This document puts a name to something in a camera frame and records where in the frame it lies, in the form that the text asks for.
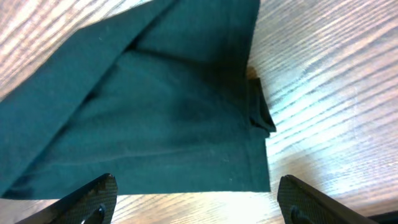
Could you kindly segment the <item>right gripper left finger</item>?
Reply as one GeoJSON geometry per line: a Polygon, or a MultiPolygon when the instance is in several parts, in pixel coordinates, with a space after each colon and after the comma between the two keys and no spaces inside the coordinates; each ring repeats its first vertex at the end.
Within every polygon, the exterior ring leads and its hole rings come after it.
{"type": "Polygon", "coordinates": [[[117,196],[115,177],[103,174],[17,224],[110,224],[117,196]]]}

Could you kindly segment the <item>black t-shirt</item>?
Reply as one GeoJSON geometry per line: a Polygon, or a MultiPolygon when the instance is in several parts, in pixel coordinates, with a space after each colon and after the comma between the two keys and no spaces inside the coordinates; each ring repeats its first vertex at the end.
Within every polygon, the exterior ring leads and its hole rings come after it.
{"type": "Polygon", "coordinates": [[[1,197],[268,192],[275,131],[246,76],[259,1],[151,1],[76,31],[1,102],[1,197]]]}

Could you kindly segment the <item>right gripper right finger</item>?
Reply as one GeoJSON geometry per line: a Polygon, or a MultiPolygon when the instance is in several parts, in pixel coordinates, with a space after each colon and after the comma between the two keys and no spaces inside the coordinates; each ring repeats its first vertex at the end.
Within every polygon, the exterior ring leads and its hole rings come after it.
{"type": "Polygon", "coordinates": [[[280,178],[277,191],[286,224],[378,224],[379,217],[365,217],[293,175],[280,178]]]}

